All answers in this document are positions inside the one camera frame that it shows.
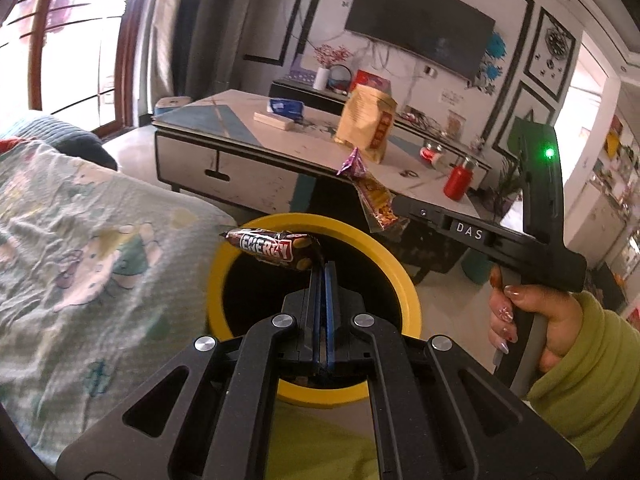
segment white vase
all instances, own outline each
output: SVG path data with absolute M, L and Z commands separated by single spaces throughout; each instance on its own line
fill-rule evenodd
M 331 69 L 321 66 L 316 73 L 316 80 L 314 81 L 314 90 L 325 90 L 326 83 L 329 81 L 329 74 Z

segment snack bag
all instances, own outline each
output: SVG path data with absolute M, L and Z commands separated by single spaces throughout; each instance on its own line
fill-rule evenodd
M 372 233 L 384 231 L 398 221 L 398 217 L 391 210 L 391 192 L 367 171 L 358 148 L 351 152 L 337 174 L 348 176 L 358 190 L 360 203 Z
M 396 106 L 384 92 L 357 85 L 344 105 L 334 140 L 359 148 L 364 156 L 380 163 L 396 118 Z
M 258 260 L 287 269 L 309 270 L 321 259 L 320 245 L 311 235 L 238 228 L 229 229 L 222 236 Z

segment tv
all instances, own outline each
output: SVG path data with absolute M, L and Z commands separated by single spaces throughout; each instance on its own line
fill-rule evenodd
M 473 81 L 494 26 L 495 20 L 460 0 L 353 0 L 344 28 Z

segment gripper handle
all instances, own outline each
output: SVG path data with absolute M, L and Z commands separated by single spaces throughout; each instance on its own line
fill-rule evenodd
M 503 285 L 529 285 L 526 278 L 502 267 Z M 509 389 L 523 398 L 538 378 L 538 363 L 545 349 L 548 319 L 542 314 L 513 308 L 513 322 L 518 329 L 518 341 L 507 341 L 508 354 L 497 351 L 494 357 L 494 375 Z

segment energy wrapper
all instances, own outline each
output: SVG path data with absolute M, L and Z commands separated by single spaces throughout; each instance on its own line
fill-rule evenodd
M 309 270 L 321 257 L 318 241 L 307 234 L 238 228 L 222 235 L 233 247 L 287 269 Z
M 337 174 L 349 177 L 358 190 L 372 233 L 384 231 L 398 221 L 391 209 L 391 192 L 367 171 L 358 148 L 353 149 Z

